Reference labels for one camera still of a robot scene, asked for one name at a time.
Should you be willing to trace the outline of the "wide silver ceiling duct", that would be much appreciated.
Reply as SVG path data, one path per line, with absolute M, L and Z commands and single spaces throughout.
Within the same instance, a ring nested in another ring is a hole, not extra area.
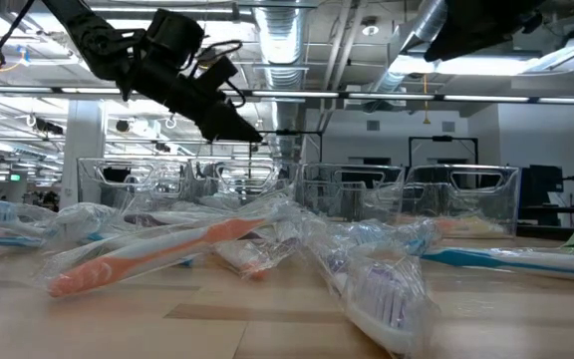
M 303 60 L 307 10 L 275 5 L 280 1 L 288 0 L 261 0 L 266 7 L 253 10 L 262 60 L 269 66 L 265 70 L 266 86 L 274 91 L 301 90 L 305 71 L 298 66 Z M 271 119 L 274 131 L 302 131 L 304 104 L 294 99 L 272 102 Z

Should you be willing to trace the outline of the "clear plastic bin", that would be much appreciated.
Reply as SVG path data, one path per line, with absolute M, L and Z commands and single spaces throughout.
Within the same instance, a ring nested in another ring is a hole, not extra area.
M 116 209 L 143 208 L 179 198 L 188 163 L 131 159 L 79 159 L 79 202 Z
M 516 233 L 521 171 L 513 167 L 412 167 L 403 187 L 399 223 L 440 216 L 478 216 Z
M 298 165 L 259 160 L 191 160 L 183 199 L 236 209 L 275 194 L 290 195 Z
M 295 198 L 335 221 L 394 220 L 402 207 L 405 169 L 376 165 L 306 164 Z

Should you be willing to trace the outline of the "white pillar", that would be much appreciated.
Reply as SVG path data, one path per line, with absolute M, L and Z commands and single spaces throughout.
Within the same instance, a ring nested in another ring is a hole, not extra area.
M 107 121 L 101 101 L 69 101 L 60 208 L 79 201 L 78 159 L 101 158 L 105 152 L 106 131 Z

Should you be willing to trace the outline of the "overhead LED light bar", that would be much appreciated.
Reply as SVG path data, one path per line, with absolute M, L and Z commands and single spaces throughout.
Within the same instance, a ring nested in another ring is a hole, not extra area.
M 528 104 L 528 105 L 569 105 L 574 106 L 574 97 L 526 97 L 495 95 L 453 95 L 424 93 L 364 93 L 364 92 L 331 92 L 331 91 L 281 91 L 281 90 L 248 90 L 236 92 L 224 89 L 227 97 L 269 100 L 350 100 L 350 101 L 406 101 L 406 102 L 446 102 L 446 103 L 488 103 L 488 104 Z M 0 94 L 6 96 L 47 96 L 47 97 L 98 97 L 119 98 L 120 90 L 116 88 L 97 87 L 39 87 L 39 86 L 0 86 Z

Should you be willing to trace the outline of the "black machine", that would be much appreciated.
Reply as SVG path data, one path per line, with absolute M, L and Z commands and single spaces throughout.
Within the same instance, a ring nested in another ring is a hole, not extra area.
M 531 165 L 521 169 L 521 187 L 516 234 L 557 241 L 566 241 L 574 233 L 574 224 L 563 226 L 560 214 L 574 215 L 574 204 L 556 204 L 550 194 L 562 194 L 564 184 L 574 182 L 554 166 Z

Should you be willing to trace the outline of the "black stand frame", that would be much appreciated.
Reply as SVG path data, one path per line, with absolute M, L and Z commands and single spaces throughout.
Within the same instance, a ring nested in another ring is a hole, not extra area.
M 466 149 L 470 150 L 465 146 L 464 142 L 471 142 L 473 145 L 473 158 L 474 164 L 479 165 L 479 140 L 473 137 L 453 137 L 448 135 L 442 136 L 430 136 L 430 137 L 409 137 L 408 138 L 408 164 L 411 167 L 413 165 L 413 155 L 415 151 L 414 141 L 431 141 L 433 143 L 452 143 L 458 142 L 463 145 Z

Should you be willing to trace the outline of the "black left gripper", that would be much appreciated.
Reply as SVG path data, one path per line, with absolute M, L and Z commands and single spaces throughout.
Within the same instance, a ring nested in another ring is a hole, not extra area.
M 159 9 L 146 30 L 132 89 L 196 124 L 209 142 L 261 142 L 261 134 L 214 90 L 181 74 L 204 32 L 193 19 Z

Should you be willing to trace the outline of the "slanted silver ceiling duct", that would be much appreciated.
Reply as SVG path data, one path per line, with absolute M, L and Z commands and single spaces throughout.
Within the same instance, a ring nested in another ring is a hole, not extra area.
M 423 55 L 412 54 L 410 50 L 430 45 L 446 18 L 446 0 L 423 0 L 417 16 L 396 28 L 389 47 L 391 63 L 369 87 L 369 92 L 393 93 L 407 75 L 436 73 L 442 60 L 426 61 Z

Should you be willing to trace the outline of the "purple white wrapped toothbrush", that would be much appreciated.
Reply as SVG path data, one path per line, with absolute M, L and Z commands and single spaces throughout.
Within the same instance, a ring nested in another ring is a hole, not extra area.
M 431 345 L 436 307 L 410 240 L 359 243 L 323 235 L 307 243 L 310 258 L 343 314 L 402 359 L 419 359 Z

